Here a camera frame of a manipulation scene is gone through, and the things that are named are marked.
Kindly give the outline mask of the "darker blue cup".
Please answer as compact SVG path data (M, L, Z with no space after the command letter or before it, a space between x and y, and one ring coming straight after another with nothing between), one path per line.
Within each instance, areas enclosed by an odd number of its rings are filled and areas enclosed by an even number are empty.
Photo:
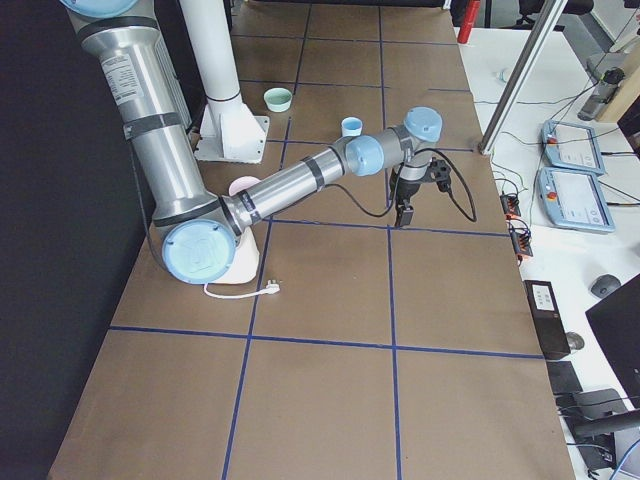
M362 134L363 121L358 117L346 117L341 121L341 135L343 137L356 137Z

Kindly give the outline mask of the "black orange power strip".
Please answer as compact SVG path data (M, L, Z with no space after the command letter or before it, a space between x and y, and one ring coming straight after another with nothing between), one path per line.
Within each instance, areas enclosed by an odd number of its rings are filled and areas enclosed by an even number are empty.
M516 193L503 193L500 202L505 215L508 233L518 264L533 256L531 248L531 229L522 219L519 197Z

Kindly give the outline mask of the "mint green bowl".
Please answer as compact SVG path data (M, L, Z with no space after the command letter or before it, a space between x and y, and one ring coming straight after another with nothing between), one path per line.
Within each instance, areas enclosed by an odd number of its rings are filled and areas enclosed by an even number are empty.
M291 107L293 94L287 88L275 87L264 92L263 100L269 111L281 113Z

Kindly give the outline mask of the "black box with label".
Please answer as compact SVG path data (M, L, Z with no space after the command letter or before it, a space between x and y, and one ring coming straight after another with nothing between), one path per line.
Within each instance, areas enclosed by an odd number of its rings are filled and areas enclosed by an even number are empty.
M552 284L524 280L524 288L539 346L547 360L560 360L570 354Z

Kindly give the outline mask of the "lower blue teach pendant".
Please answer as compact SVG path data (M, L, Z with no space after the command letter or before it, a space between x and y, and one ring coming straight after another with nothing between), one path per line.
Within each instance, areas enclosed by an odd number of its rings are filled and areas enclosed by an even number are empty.
M556 227L608 234L615 224L592 172L543 167L538 174L543 210Z

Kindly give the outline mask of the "blue teach pendant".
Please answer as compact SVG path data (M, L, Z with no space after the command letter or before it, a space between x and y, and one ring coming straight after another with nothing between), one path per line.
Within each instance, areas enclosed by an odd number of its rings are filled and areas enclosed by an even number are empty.
M552 166L606 173L595 130L587 125L547 120L541 129L545 156Z
M543 167L538 174L543 210L556 227L608 234L615 224L592 172Z

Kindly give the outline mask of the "upper blue teach pendant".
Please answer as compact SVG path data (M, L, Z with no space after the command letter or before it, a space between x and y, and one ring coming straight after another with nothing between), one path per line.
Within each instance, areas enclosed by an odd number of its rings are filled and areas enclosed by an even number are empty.
M595 130L587 125L547 120L541 129L545 156L552 166L606 173Z

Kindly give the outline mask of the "pink bowl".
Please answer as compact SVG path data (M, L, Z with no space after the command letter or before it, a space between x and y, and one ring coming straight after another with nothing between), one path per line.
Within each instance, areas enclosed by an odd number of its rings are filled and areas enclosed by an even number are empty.
M236 195L239 192L246 190L260 182L259 178L254 176L241 176L231 182L228 187L228 193L230 196Z

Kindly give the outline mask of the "cream white toaster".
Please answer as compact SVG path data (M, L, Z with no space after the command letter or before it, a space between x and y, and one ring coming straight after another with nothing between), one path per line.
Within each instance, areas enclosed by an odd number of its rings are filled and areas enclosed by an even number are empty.
M235 256L227 272L216 280L217 284L239 285L250 282L256 277L260 252L253 231L247 228L236 246Z

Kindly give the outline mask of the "red bottle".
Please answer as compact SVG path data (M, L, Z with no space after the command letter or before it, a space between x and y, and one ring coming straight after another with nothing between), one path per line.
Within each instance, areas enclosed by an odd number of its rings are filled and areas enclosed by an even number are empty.
M480 0L468 0L464 11L464 17L459 27L457 42L459 44L466 44L469 40L475 21L480 9Z

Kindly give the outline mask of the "black computer mouse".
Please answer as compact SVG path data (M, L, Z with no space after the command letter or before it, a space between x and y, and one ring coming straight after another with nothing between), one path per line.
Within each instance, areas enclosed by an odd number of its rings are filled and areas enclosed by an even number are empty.
M598 276L591 286L590 292L597 298L603 299L621 287L621 281L612 274Z

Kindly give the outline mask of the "black monitor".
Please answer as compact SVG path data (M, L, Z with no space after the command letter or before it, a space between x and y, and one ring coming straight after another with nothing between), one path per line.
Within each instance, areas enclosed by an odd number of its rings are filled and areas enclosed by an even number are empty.
M639 283L629 281L586 312L610 367L639 406Z

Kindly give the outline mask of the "aluminium frame post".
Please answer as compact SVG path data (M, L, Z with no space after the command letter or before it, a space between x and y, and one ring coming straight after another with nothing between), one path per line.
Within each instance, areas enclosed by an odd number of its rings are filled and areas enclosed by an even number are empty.
M487 155L493 150L498 135L502 131L526 80L534 69L547 39L556 26L567 3L567 0L546 0L543 3L539 18L532 28L518 60L512 69L505 89L479 143L479 151L481 154Z

